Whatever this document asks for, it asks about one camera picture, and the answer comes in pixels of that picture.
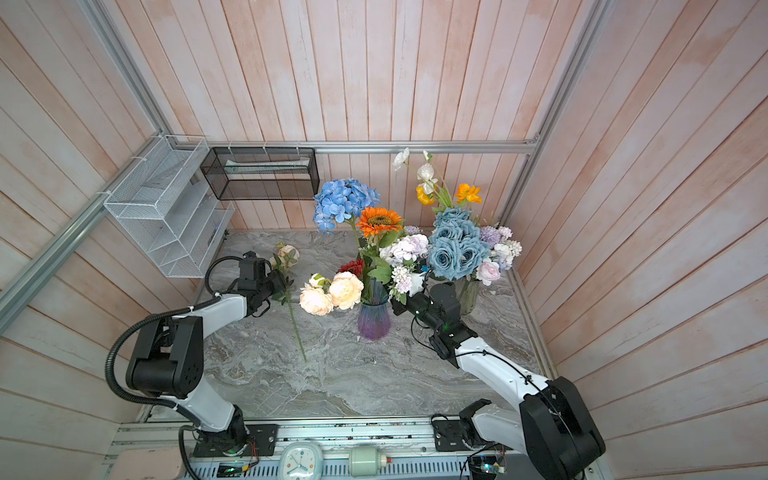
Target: clock face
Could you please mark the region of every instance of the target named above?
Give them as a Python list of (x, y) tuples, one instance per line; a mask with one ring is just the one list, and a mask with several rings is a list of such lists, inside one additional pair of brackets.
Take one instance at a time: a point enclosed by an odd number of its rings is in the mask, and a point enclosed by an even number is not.
[(315, 480), (323, 470), (323, 454), (311, 443), (298, 442), (285, 449), (280, 464), (282, 480)]

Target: flower center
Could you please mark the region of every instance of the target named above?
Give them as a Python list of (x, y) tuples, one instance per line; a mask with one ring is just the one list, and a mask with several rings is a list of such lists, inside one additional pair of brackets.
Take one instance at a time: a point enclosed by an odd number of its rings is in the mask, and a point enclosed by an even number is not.
[(392, 225), (392, 219), (386, 215), (376, 215), (368, 219), (369, 225)]

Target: red flower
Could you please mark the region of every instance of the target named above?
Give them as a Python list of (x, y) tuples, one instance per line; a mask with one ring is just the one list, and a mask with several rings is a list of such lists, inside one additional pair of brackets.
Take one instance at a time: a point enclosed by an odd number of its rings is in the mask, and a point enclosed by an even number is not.
[(352, 272), (357, 275), (357, 278), (362, 280), (362, 268), (365, 266), (365, 264), (366, 262), (362, 258), (359, 260), (352, 260), (351, 262), (342, 265), (337, 273)]

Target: vase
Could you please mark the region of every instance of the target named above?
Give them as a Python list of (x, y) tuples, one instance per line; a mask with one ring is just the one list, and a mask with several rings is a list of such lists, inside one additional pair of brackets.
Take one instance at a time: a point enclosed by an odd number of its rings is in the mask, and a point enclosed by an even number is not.
[(357, 330), (368, 340), (382, 339), (389, 333), (392, 322), (389, 319), (389, 292), (377, 279), (365, 275), (364, 288), (357, 316)]
[(480, 280), (467, 280), (466, 278), (461, 278), (456, 282), (457, 298), (462, 305), (461, 314), (463, 316), (469, 315), (475, 309), (481, 285)]

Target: black wire mesh basket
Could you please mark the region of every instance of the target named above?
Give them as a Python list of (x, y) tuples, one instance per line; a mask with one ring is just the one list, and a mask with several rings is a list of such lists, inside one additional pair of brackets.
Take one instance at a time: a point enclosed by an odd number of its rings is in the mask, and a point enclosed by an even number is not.
[(200, 166), (219, 200), (312, 200), (315, 151), (294, 147), (214, 147)]

